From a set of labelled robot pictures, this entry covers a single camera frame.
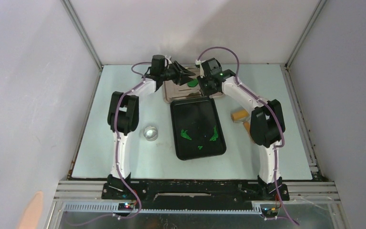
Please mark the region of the wooden dough roller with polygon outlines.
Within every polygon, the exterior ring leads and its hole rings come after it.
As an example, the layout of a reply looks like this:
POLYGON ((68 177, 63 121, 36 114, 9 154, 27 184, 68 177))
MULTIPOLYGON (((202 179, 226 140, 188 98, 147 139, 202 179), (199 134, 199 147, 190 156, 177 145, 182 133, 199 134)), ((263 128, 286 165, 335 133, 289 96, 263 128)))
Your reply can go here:
POLYGON ((251 141, 254 143, 254 140, 252 139, 250 134, 250 114, 245 109, 239 109, 231 113, 231 120, 234 123, 242 123, 251 141))

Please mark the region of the black plastic tray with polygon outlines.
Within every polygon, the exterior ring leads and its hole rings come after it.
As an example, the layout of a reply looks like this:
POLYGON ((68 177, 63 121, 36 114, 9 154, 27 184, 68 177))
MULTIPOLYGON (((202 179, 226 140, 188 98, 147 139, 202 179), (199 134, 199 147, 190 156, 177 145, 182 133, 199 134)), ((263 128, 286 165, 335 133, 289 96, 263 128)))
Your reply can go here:
POLYGON ((180 160, 220 156, 226 152, 226 143, 215 101, 209 97, 175 100, 170 103, 174 145, 180 160), (213 127, 217 126, 219 138, 209 141, 213 127), (187 130, 192 140, 180 136, 187 130))

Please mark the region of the green dough piece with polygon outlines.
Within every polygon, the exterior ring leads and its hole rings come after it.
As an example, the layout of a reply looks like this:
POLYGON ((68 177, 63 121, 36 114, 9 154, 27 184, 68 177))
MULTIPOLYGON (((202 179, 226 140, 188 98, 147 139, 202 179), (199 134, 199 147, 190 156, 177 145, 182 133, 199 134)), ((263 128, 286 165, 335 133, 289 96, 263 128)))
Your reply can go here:
POLYGON ((198 85, 198 80, 195 78, 195 79, 192 79, 190 82, 187 83, 187 86, 190 87, 190 88, 194 88, 198 85))

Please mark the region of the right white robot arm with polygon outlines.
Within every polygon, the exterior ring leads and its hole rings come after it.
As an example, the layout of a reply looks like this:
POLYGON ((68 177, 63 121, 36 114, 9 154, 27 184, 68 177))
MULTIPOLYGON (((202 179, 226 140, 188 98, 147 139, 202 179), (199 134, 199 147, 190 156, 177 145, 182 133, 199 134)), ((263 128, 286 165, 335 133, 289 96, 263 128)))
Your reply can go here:
POLYGON ((211 58, 196 60, 200 69, 198 82, 204 95, 223 93, 233 98, 250 115, 249 134, 255 144, 263 148, 260 154, 258 193, 263 199, 277 194, 279 175, 278 149, 285 144, 285 124, 278 100, 267 100, 249 89, 232 70, 223 70, 221 64, 211 58))

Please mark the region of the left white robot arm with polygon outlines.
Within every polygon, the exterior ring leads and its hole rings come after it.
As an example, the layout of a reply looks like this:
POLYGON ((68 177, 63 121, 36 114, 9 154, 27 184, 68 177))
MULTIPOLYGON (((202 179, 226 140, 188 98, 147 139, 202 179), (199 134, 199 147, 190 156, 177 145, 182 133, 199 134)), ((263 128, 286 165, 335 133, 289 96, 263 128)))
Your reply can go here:
POLYGON ((141 80, 126 92, 113 92, 107 117, 113 133, 114 157, 108 185, 119 198, 127 198, 132 186, 127 183, 131 175, 128 138, 139 123, 140 99, 157 92, 164 82, 184 85, 194 80, 195 73, 183 67, 177 61, 172 62, 164 55, 154 55, 141 80))

